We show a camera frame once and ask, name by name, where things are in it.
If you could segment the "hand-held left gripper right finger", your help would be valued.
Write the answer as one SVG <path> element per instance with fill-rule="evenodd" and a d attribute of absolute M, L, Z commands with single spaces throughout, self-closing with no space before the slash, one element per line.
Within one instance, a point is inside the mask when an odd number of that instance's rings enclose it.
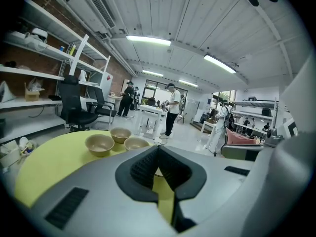
<path fill-rule="evenodd" d="M 264 148 L 254 162 L 174 149 L 191 169 L 174 207 L 186 233 L 271 233 L 296 208 L 316 165 L 316 132 Z"/>

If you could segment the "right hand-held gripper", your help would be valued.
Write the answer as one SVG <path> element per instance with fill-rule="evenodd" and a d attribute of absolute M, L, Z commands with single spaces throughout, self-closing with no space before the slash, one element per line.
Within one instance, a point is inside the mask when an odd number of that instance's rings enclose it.
<path fill-rule="evenodd" d="M 292 118 L 278 128 L 284 138 L 316 132 L 316 55 L 311 55 L 281 95 Z"/>

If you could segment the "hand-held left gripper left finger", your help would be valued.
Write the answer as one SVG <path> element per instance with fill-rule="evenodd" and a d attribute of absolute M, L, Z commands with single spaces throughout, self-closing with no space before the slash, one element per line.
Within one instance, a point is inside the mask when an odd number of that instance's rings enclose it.
<path fill-rule="evenodd" d="M 94 160 L 45 191 L 31 211 L 51 235 L 175 235 L 158 210 L 157 146 Z"/>

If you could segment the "cluster of tan bowls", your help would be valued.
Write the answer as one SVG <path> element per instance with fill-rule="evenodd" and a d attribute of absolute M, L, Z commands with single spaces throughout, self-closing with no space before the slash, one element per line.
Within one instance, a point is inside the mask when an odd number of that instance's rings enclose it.
<path fill-rule="evenodd" d="M 108 157 L 150 146 L 146 140 L 131 135 L 130 130 L 116 127 L 110 130 L 110 135 L 95 134 L 89 136 L 85 145 L 96 157 Z"/>

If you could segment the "pink cloth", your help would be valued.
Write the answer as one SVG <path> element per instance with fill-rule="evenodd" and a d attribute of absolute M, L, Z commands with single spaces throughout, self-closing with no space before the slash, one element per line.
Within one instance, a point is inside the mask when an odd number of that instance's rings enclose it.
<path fill-rule="evenodd" d="M 243 135 L 240 135 L 236 132 L 230 131 L 228 128 L 226 128 L 226 134 L 227 134 L 227 145 L 259 145 L 260 140 L 253 138 L 247 138 Z"/>

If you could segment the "small white table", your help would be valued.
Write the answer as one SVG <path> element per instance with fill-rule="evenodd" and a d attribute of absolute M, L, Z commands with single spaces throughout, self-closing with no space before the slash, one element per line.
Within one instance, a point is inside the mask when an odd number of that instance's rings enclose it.
<path fill-rule="evenodd" d="M 217 124 L 216 124 L 216 123 L 209 123 L 209 122 L 207 122 L 207 121 L 204 121 L 204 122 L 203 122 L 203 125 L 202 125 L 202 128 L 201 128 L 201 131 L 200 131 L 201 134 L 204 133 L 204 130 L 205 130 L 205 127 L 206 127 L 206 126 L 215 128 L 215 127 L 217 126 Z"/>

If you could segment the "black framed window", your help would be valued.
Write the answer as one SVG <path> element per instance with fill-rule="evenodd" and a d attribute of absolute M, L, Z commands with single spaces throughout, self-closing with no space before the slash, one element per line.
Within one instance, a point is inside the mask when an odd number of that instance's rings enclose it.
<path fill-rule="evenodd" d="M 159 83 L 157 81 L 146 80 L 145 87 L 142 93 L 141 105 L 149 105 L 148 101 L 155 101 L 155 106 L 157 102 L 162 103 L 166 100 L 170 100 L 171 92 L 166 89 L 166 84 Z"/>
<path fill-rule="evenodd" d="M 233 101 L 235 100 L 235 97 L 235 90 L 215 92 L 213 93 L 211 107 L 218 109 L 221 107 L 220 105 L 222 104 L 222 102 L 226 100 L 229 103 L 229 106 L 232 108 L 234 106 Z"/>

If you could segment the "white bowl with clutter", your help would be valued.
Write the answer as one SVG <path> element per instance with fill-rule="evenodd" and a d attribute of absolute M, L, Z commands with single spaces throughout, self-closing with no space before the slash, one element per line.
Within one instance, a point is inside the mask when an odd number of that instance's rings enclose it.
<path fill-rule="evenodd" d="M 33 140 L 28 140 L 26 137 L 20 138 L 18 146 L 20 149 L 20 155 L 22 157 L 27 157 L 37 148 L 36 142 Z"/>

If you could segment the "black office chair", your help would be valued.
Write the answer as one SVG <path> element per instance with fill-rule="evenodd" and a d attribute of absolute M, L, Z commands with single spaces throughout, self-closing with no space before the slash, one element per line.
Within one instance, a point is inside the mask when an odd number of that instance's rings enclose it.
<path fill-rule="evenodd" d="M 98 115 L 84 111 L 80 101 L 79 80 L 73 75 L 64 76 L 58 84 L 62 100 L 60 117 L 70 127 L 71 132 L 90 130 L 89 125 L 97 120 Z"/>

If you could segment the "beige cardboard box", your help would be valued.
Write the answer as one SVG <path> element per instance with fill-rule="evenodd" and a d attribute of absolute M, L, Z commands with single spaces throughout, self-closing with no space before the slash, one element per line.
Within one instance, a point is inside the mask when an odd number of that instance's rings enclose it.
<path fill-rule="evenodd" d="M 10 167 L 21 158 L 20 148 L 15 140 L 0 146 L 0 165 L 3 168 Z"/>

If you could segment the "white cabinet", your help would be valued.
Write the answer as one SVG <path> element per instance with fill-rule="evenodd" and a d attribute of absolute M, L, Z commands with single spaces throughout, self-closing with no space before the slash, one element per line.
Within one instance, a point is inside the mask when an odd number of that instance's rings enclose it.
<path fill-rule="evenodd" d="M 100 88 L 102 89 L 103 96 L 108 97 L 111 91 L 111 84 L 113 81 L 113 76 L 107 72 L 104 72 L 100 81 Z"/>

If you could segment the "small cardboard box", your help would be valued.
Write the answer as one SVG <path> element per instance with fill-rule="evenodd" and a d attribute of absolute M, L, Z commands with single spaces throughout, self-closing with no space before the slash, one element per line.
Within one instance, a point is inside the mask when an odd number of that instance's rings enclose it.
<path fill-rule="evenodd" d="M 27 102 L 34 102 L 34 101 L 38 101 L 39 97 L 40 97 L 40 92 L 39 91 L 29 91 L 27 89 L 26 84 L 24 84 L 25 87 L 25 101 Z"/>

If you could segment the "white plastic bag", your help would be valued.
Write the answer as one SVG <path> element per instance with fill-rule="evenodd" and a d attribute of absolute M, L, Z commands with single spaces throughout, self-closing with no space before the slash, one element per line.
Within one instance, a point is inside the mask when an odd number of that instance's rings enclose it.
<path fill-rule="evenodd" d="M 10 91 L 7 83 L 2 81 L 0 83 L 0 103 L 5 103 L 15 98 L 16 96 Z"/>

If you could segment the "white headset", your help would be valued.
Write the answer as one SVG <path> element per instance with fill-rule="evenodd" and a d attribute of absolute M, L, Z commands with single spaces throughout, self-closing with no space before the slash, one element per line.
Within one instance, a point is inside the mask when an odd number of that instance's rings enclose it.
<path fill-rule="evenodd" d="M 38 40 L 43 43 L 47 43 L 48 33 L 40 28 L 33 28 L 31 32 L 25 33 L 24 41 L 29 43 L 32 40 Z"/>

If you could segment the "white air conditioner unit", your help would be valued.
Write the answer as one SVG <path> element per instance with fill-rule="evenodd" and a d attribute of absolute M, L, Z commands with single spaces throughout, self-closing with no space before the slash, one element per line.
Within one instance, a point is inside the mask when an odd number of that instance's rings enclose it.
<path fill-rule="evenodd" d="M 112 13 L 103 0 L 66 0 L 66 3 L 101 38 L 116 26 Z"/>

